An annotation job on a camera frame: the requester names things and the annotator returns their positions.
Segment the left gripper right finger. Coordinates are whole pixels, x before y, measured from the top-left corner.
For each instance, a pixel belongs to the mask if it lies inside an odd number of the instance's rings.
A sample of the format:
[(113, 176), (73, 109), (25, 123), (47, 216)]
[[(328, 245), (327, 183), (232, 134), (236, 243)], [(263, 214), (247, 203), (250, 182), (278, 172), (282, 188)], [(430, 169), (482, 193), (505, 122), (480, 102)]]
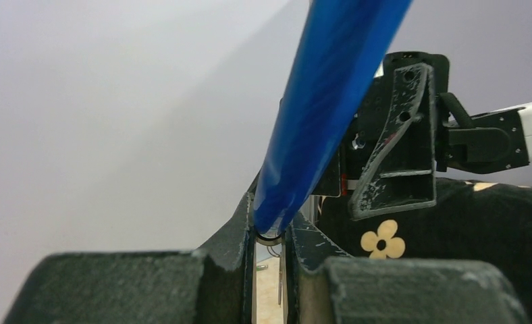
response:
[(354, 257), (302, 215), (284, 239), (287, 323), (529, 322), (488, 263)]

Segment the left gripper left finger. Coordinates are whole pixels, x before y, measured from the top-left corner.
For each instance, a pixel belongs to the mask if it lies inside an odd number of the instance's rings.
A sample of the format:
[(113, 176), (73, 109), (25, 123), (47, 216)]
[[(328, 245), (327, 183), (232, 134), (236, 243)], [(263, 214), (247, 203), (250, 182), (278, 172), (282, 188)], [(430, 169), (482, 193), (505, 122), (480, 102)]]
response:
[(254, 196), (194, 250), (52, 254), (6, 323), (252, 323)]

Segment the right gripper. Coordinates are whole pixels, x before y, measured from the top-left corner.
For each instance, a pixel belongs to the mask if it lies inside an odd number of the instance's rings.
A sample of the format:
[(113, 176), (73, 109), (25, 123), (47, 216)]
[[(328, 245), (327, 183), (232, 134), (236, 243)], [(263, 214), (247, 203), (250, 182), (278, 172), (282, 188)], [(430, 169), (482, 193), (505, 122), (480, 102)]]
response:
[(312, 194), (352, 194), (353, 220), (434, 206), (435, 95), (449, 69), (441, 54), (387, 54)]

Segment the blue cable lock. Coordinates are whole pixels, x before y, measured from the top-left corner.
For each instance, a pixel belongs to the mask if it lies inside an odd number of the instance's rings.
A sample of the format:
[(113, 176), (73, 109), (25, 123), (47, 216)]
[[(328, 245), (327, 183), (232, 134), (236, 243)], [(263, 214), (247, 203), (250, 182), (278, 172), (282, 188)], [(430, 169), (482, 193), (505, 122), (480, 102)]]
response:
[(310, 4), (254, 200), (257, 233), (283, 234), (317, 185), (410, 1)]

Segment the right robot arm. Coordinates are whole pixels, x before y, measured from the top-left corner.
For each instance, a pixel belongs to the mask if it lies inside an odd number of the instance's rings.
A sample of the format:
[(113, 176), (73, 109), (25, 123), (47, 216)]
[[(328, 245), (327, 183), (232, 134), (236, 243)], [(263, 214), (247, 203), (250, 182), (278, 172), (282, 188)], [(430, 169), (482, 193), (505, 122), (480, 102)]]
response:
[(449, 69), (440, 54), (387, 54), (313, 194), (345, 197), (351, 217), (366, 219), (434, 206), (439, 171), (532, 163), (532, 102), (469, 115)]

